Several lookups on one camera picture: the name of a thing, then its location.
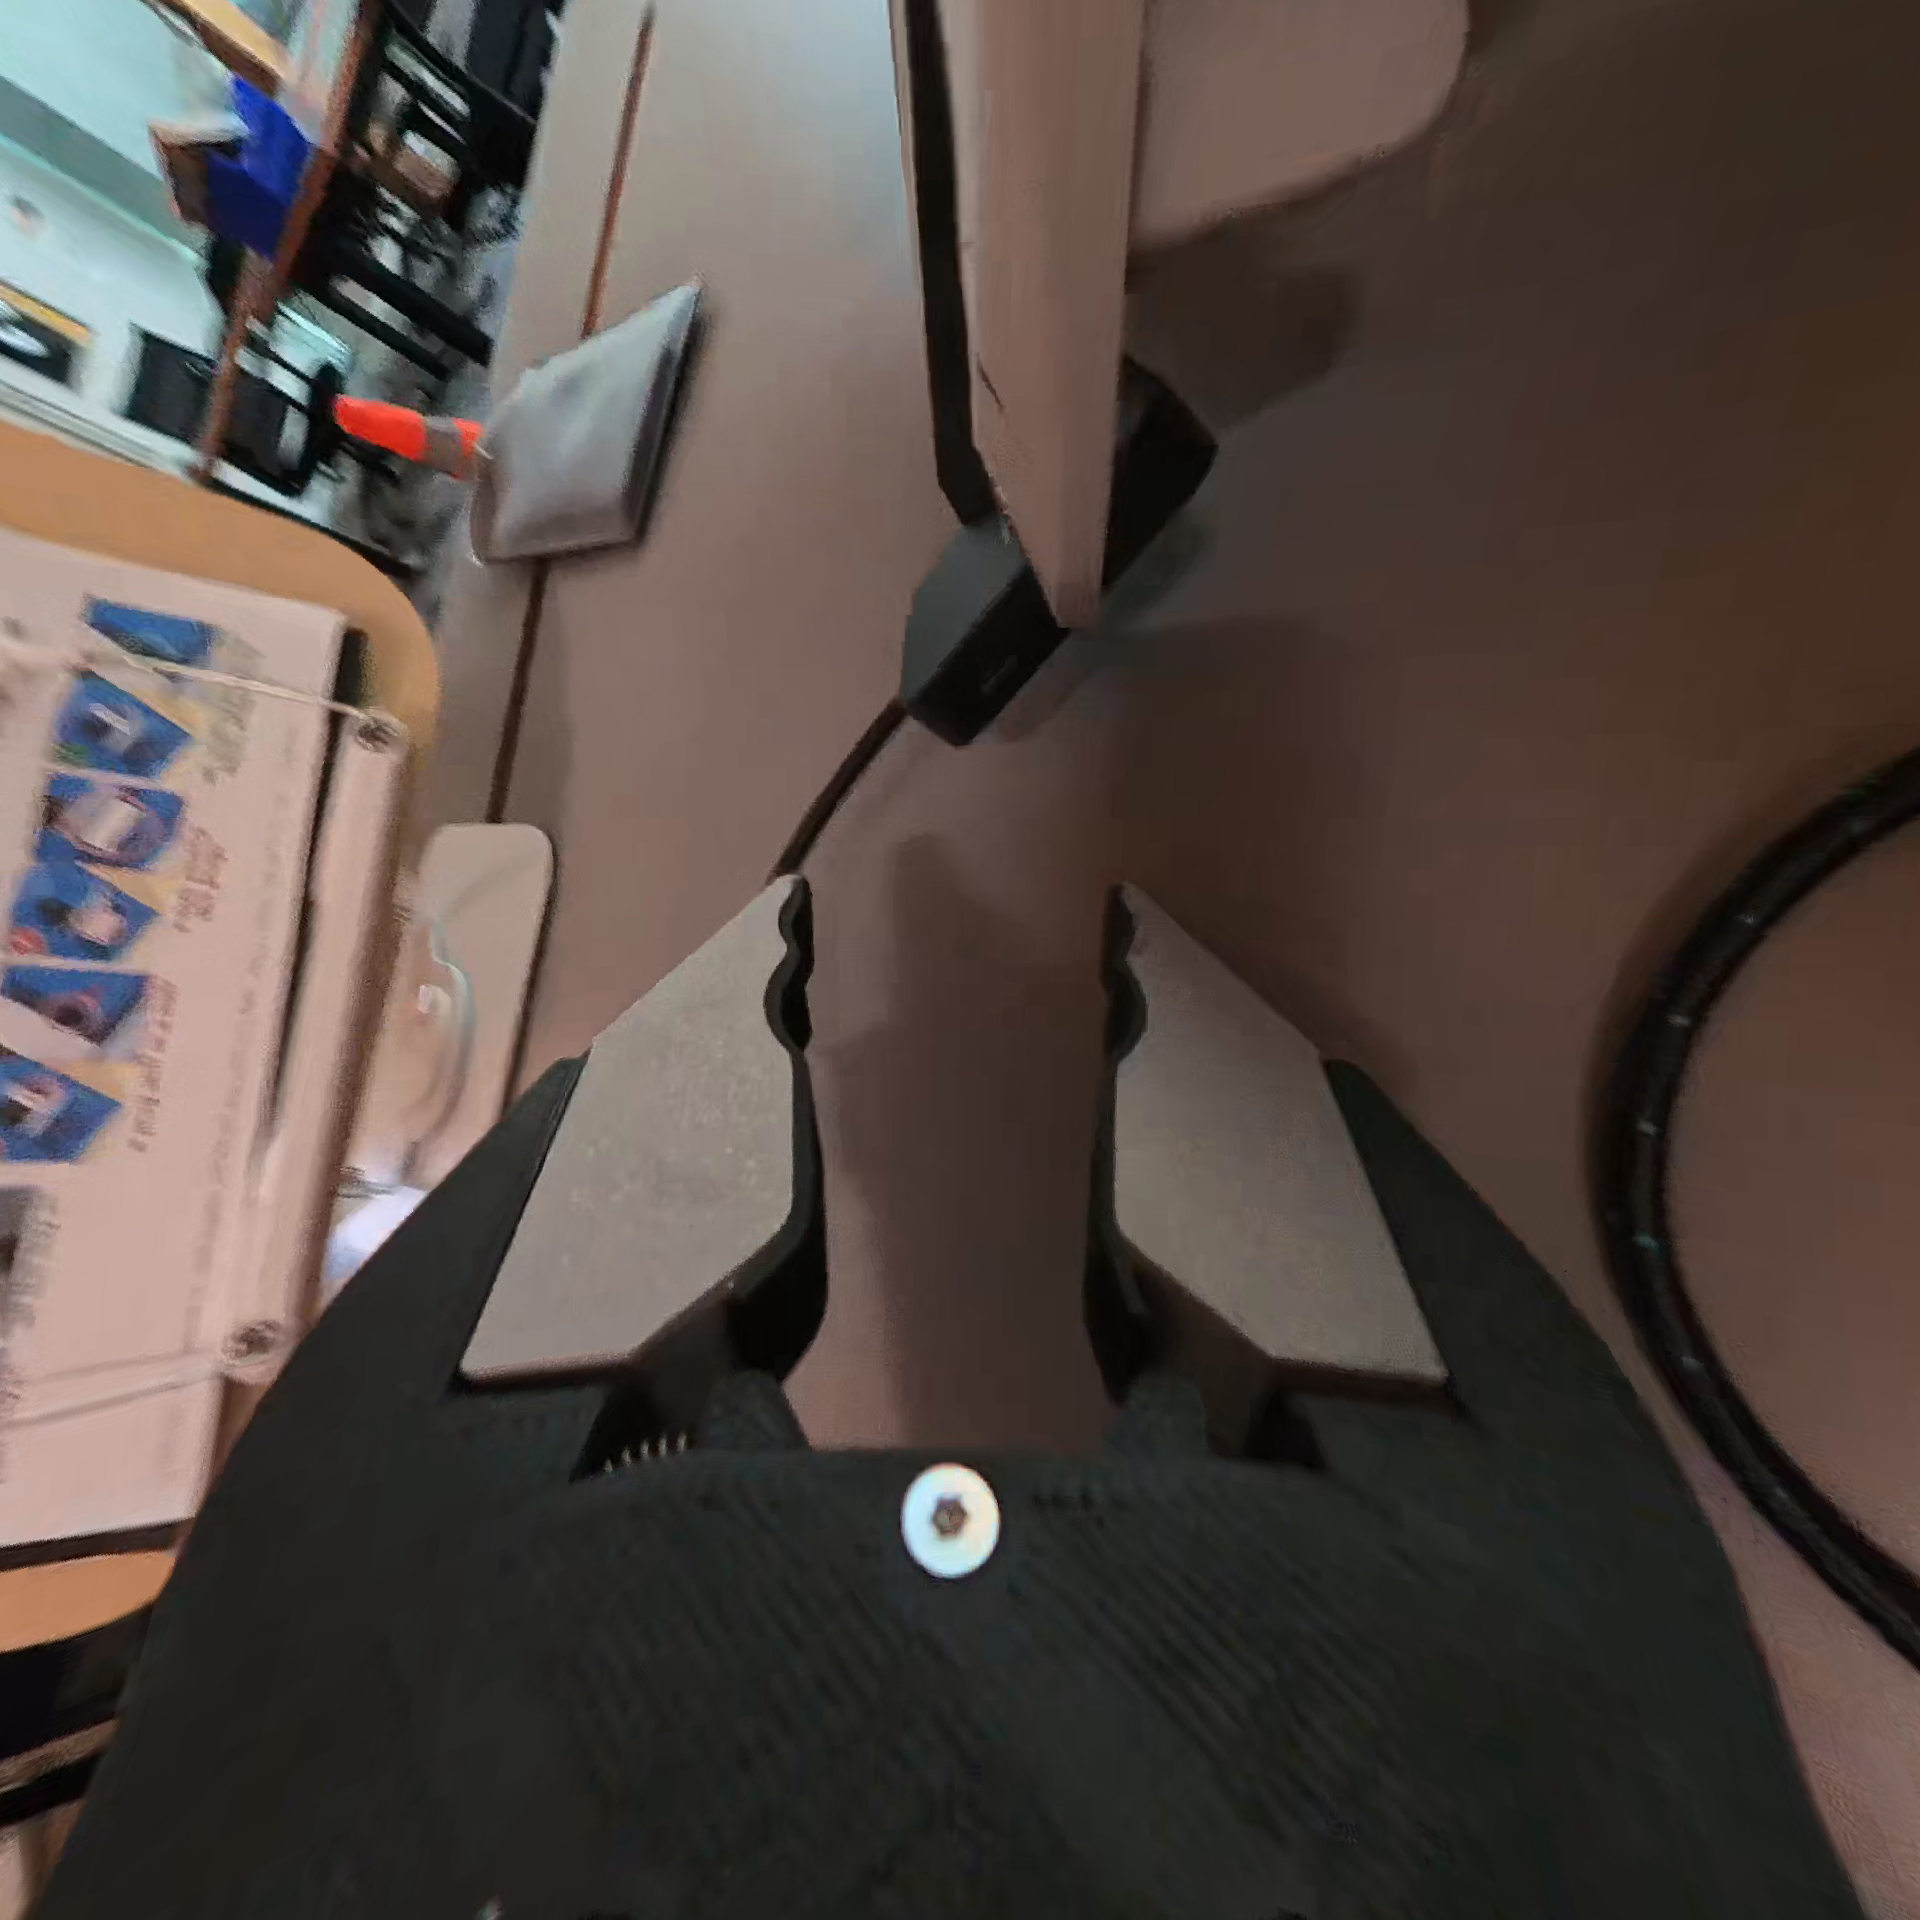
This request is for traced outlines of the black braided cable green plugs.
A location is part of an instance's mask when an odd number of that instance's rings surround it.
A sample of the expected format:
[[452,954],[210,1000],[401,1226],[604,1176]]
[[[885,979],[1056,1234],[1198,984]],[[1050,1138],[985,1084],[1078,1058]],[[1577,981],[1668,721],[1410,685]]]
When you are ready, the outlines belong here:
[[1797,907],[1914,817],[1918,752],[1906,752],[1751,856],[1655,966],[1599,1078],[1588,1132],[1599,1254],[1642,1358],[1746,1504],[1909,1668],[1918,1666],[1914,1573],[1802,1473],[1721,1360],[1677,1254],[1670,1160],[1694,1054],[1721,1000]]

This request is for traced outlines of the orange traffic cone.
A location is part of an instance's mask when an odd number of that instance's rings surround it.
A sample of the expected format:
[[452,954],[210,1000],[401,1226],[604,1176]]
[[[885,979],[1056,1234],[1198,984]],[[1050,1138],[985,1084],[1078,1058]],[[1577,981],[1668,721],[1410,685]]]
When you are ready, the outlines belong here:
[[469,481],[482,462],[484,427],[469,418],[429,416],[373,398],[340,395],[332,420],[350,441],[390,452],[431,473]]

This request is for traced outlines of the framed wall picture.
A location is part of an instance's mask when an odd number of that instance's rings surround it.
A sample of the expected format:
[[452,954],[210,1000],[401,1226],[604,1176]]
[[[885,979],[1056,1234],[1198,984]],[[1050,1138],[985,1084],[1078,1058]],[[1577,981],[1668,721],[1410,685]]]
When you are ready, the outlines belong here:
[[2,358],[64,390],[81,385],[94,329],[2,281]]

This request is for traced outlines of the printed instruction sheet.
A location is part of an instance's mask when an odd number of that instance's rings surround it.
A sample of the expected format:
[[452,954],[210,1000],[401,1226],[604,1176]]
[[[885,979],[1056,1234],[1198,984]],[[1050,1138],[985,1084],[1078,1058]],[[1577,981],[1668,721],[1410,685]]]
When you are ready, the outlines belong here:
[[346,617],[4,533],[4,1561],[207,1484]]

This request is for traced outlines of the small black hub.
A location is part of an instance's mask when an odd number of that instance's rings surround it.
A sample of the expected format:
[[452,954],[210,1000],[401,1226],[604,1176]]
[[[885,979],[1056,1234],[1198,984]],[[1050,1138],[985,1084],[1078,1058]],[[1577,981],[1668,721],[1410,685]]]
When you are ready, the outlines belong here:
[[[1213,459],[1210,427],[1158,373],[1125,358],[1096,609],[1188,508]],[[1053,614],[1005,513],[964,524],[906,610],[903,715],[967,747],[1085,625]]]

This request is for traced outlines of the thin black cable copper plug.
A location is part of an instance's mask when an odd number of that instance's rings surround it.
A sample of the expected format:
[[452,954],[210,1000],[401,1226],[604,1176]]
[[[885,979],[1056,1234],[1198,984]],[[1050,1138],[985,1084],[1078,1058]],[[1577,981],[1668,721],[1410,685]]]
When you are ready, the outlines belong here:
[[804,874],[810,853],[820,846],[833,819],[853,797],[862,780],[901,733],[904,721],[906,714],[898,700],[887,701],[887,707],[876,714],[847,755],[836,763],[822,788],[804,808],[797,826],[783,838],[765,883]]

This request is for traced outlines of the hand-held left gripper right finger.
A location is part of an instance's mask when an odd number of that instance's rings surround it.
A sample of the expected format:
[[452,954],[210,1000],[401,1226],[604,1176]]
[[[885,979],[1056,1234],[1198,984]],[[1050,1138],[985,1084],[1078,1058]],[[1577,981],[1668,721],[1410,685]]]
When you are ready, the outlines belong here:
[[1209,1420],[1293,1390],[1416,1401],[1449,1370],[1328,1060],[1150,894],[1110,889],[1082,1316],[1109,1403]]

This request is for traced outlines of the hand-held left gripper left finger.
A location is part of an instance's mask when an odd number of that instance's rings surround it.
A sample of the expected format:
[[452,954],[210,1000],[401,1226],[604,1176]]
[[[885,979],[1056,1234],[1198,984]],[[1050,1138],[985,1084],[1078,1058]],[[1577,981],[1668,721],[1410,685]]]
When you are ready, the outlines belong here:
[[476,1318],[472,1387],[696,1411],[790,1379],[828,1306],[810,892],[780,875],[586,1046]]

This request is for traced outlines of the wooden stand board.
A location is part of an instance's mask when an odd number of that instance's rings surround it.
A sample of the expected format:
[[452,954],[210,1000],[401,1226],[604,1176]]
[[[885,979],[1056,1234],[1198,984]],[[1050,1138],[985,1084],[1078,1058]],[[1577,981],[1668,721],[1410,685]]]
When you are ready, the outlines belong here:
[[[273,516],[250,499],[220,497],[6,418],[2,448],[4,529],[117,563],[332,609],[360,633],[350,674],[354,705],[386,714],[405,729],[407,747],[384,836],[346,861],[346,878],[365,885],[373,905],[354,958],[332,964],[351,1020],[334,1088],[319,1104],[319,1146],[332,1152],[324,1173],[340,1173],[346,1123],[369,1073],[375,1020],[396,969],[396,889],[415,857],[410,813],[440,721],[440,664],[426,626],[386,574],[310,521]],[[152,1548],[72,1548],[4,1568],[4,1658],[74,1642],[151,1608],[174,1570],[175,1540],[177,1530]]]

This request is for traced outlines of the small blue crate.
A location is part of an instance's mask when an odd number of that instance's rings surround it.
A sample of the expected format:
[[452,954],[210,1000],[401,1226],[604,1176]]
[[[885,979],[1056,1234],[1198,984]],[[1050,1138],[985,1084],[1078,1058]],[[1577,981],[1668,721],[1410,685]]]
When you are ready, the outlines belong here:
[[229,75],[230,133],[205,156],[204,227],[273,258],[300,198],[312,144],[273,96]]

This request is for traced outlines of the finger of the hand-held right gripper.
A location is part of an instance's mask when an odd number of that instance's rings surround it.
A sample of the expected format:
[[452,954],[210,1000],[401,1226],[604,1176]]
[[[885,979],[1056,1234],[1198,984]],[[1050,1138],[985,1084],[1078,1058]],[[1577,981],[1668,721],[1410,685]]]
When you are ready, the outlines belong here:
[[1050,614],[1101,596],[1145,78],[1137,3],[894,3],[935,468]]
[[1150,3],[1133,254],[1400,150],[1446,106],[1469,40],[1466,3]]

